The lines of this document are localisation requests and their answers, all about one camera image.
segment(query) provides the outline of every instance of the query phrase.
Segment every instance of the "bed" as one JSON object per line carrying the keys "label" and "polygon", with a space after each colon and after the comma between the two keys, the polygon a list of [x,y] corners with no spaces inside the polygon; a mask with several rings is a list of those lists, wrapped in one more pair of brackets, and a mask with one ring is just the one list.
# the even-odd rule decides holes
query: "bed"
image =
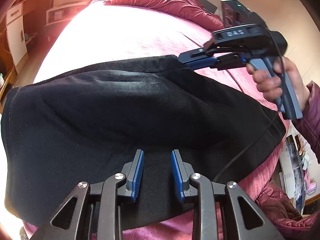
{"label": "bed", "polygon": [[[201,47],[211,33],[199,25],[150,8],[108,5],[98,0],[81,11],[63,30],[44,59],[34,83],[91,64],[174,54]],[[242,91],[271,109],[244,68],[196,71]],[[288,130],[289,122],[284,121]],[[282,141],[254,172],[239,184],[255,200],[269,181],[283,148]],[[124,239],[191,239],[192,211],[143,228],[124,231]],[[30,237],[36,227],[24,222]]]}

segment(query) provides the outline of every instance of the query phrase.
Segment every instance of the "maroon jacket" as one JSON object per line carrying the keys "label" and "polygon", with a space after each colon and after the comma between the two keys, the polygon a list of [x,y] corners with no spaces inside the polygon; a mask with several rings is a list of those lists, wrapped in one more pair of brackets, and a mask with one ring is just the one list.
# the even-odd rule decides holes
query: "maroon jacket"
{"label": "maroon jacket", "polygon": [[[310,143],[311,149],[316,154],[319,163],[320,88],[314,82],[310,82],[307,85],[307,88],[310,90],[310,98],[308,105],[303,111],[303,119],[292,121],[292,123],[308,143]],[[320,223],[320,216],[317,219],[320,211],[307,218],[302,218],[299,212],[290,203],[286,193],[280,187],[270,182],[266,184],[257,198],[256,203],[276,225],[284,237],[305,239],[310,228],[314,224]]]}

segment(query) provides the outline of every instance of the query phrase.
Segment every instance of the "blue gripper pad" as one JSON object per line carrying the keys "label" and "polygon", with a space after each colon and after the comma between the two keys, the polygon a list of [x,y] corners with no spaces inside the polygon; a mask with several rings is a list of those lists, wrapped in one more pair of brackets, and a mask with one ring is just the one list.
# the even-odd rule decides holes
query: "blue gripper pad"
{"label": "blue gripper pad", "polygon": [[171,165],[172,165],[174,184],[176,187],[176,193],[180,202],[183,203],[184,193],[183,193],[182,177],[181,177],[180,169],[179,169],[177,158],[176,158],[176,155],[174,154],[174,151],[171,152]]}
{"label": "blue gripper pad", "polygon": [[144,152],[141,151],[141,154],[140,154],[140,157],[139,157],[139,160],[138,160],[138,165],[137,165],[136,171],[134,173],[133,182],[132,182],[131,198],[132,198],[133,202],[136,201],[136,199],[138,197],[138,194],[139,194],[143,166],[144,166]]}

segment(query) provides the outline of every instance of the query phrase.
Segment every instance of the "person's hand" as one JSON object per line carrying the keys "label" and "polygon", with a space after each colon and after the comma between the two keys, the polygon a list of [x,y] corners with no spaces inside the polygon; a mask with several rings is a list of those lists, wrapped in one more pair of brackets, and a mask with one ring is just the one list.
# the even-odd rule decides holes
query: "person's hand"
{"label": "person's hand", "polygon": [[[297,69],[295,63],[286,57],[283,57],[284,70],[290,77],[294,92],[297,95],[300,109],[303,111],[308,104],[310,97],[310,91],[303,84],[300,73]],[[273,69],[276,73],[282,73],[280,60],[276,60],[273,65]],[[268,77],[268,72],[266,70],[254,70],[254,68],[247,64],[247,71],[253,76],[253,80],[257,84],[257,89],[259,92],[263,93],[266,100],[274,102],[275,99],[282,96],[282,89],[280,88],[281,80],[279,77]]]}

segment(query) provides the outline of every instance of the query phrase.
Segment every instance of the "pink hair dryer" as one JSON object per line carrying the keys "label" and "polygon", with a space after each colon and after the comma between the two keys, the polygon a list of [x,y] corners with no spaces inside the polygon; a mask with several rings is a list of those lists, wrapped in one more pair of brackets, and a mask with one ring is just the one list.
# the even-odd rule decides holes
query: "pink hair dryer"
{"label": "pink hair dryer", "polygon": [[306,193],[310,196],[316,192],[317,182],[316,181],[311,182],[308,169],[303,171],[303,174],[304,174],[304,188]]}

